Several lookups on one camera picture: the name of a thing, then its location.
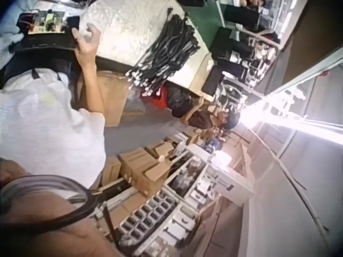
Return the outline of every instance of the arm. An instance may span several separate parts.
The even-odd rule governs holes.
[[[190,109],[182,118],[181,118],[181,123],[188,125],[188,120],[192,117],[192,115],[200,109],[201,106],[204,104],[204,99],[201,97],[199,99],[199,102],[195,104],[192,109]]]
[[[246,0],[240,0],[240,5],[243,7],[247,6],[247,1]]]
[[[79,62],[85,80],[86,99],[89,112],[99,112],[105,114],[105,108],[98,86],[96,77],[95,57],[100,43],[101,32],[92,24],[87,24],[88,29],[92,33],[90,42],[86,42],[85,38],[76,29],[72,29],[72,33],[78,42],[78,48],[75,49],[75,56]]]

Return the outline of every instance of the circuit board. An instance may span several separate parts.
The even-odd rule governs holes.
[[[62,33],[64,34],[64,28],[66,21],[63,21],[64,12],[58,11],[39,11],[35,13],[33,25],[30,27],[28,34],[47,34],[47,33]]]

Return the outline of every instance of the electronic device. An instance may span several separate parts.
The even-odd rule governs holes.
[[[10,52],[29,49],[60,48],[73,50],[76,42],[72,28],[79,29],[80,16],[65,17],[61,11],[38,11],[22,13],[17,21],[24,38],[9,47]]]

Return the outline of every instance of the black strap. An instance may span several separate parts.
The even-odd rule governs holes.
[[[33,79],[40,79],[40,76],[39,76],[38,72],[36,71],[36,69],[31,70],[31,76]]]
[[[59,76],[58,72],[55,71],[57,74],[57,80],[58,81],[62,81],[61,77]],[[40,79],[41,77],[39,76],[38,72],[36,71],[36,69],[32,69],[31,70],[31,75],[33,79]]]

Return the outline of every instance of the dark hair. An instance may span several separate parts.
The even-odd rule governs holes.
[[[239,112],[237,113],[231,113],[227,117],[227,123],[222,126],[225,130],[232,130],[240,121],[241,114]]]

